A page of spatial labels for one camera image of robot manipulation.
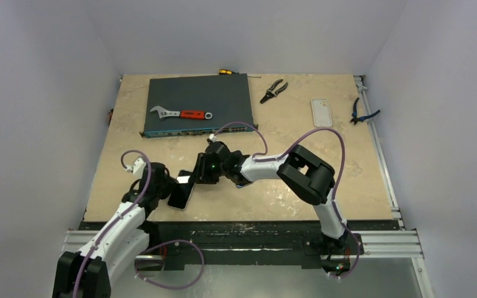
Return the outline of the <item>phone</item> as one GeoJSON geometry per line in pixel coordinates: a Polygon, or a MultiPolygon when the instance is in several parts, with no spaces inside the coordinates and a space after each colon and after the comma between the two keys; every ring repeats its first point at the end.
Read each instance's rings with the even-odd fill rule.
{"type": "Polygon", "coordinates": [[[311,100],[312,118],[315,127],[333,126],[330,105],[327,99],[311,100]]]}
{"type": "Polygon", "coordinates": [[[174,187],[168,198],[168,207],[177,210],[186,209],[194,187],[194,179],[191,177],[192,174],[192,172],[186,170],[179,171],[176,177],[178,184],[174,187]]]}

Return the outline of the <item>blue smartphone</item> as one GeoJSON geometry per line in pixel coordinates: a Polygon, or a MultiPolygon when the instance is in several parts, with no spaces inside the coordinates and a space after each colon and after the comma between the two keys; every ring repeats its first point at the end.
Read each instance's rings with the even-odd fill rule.
{"type": "Polygon", "coordinates": [[[245,187],[245,186],[249,186],[249,185],[251,185],[251,184],[252,184],[252,182],[248,182],[248,183],[244,183],[244,184],[237,184],[237,185],[236,185],[236,188],[239,188],[239,189],[240,189],[240,188],[243,188],[243,187],[245,187]]]}

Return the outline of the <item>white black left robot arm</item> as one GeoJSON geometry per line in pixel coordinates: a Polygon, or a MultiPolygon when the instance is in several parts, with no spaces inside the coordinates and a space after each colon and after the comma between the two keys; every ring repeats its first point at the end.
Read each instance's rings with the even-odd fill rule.
{"type": "Polygon", "coordinates": [[[115,214],[76,252],[64,252],[57,263],[53,297],[110,297],[114,283],[137,253],[152,254],[160,237],[141,226],[177,186],[162,163],[134,163],[141,175],[138,189],[124,194],[115,214]]]}

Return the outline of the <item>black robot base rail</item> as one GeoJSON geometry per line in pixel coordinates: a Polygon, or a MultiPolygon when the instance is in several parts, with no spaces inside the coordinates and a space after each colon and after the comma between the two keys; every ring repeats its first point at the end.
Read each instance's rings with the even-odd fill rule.
{"type": "Polygon", "coordinates": [[[363,253],[352,237],[347,247],[335,248],[323,239],[316,220],[246,222],[149,222],[139,229],[150,239],[152,251],[165,259],[165,270],[182,270],[187,264],[300,266],[302,269],[335,270],[350,252],[363,253]]]}

